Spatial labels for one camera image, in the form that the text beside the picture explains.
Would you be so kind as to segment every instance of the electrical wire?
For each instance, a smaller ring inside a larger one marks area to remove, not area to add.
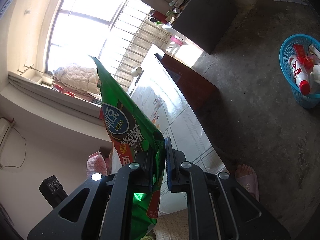
[[[27,144],[26,144],[26,139],[18,132],[17,129],[15,129],[16,132],[24,139],[24,145],[26,147],[26,150],[24,152],[24,159],[23,159],[23,162],[21,163],[20,166],[15,166],[15,165],[6,165],[6,166],[2,166],[2,164],[0,163],[0,168],[6,168],[6,167],[15,167],[15,168],[20,168],[23,164],[24,164],[24,161],[26,160],[26,156],[27,156]]]

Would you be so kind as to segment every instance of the white bottle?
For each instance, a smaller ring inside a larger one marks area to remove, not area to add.
[[[316,82],[320,84],[320,65],[314,65],[310,73],[310,85]]]
[[[295,83],[300,89],[302,95],[310,93],[310,85],[308,81],[308,74],[304,66],[300,64],[296,55],[289,57],[289,66],[293,74]]]

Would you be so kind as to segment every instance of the copico logo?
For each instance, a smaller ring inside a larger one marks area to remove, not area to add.
[[[123,134],[129,129],[129,121],[125,114],[112,105],[102,104],[104,122],[113,134]]]

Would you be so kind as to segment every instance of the pink towel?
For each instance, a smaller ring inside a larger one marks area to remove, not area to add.
[[[87,161],[87,176],[90,177],[92,174],[97,172],[101,173],[103,176],[108,174],[106,162],[100,152],[90,155],[89,160]]]

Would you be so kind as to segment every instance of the chip bag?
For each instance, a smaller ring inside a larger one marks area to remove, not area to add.
[[[152,147],[154,155],[153,191],[133,196],[131,238],[139,240],[156,225],[160,188],[164,174],[165,144],[161,132],[141,112],[132,99],[97,58],[101,81],[103,120],[122,165],[134,162],[136,155]]]

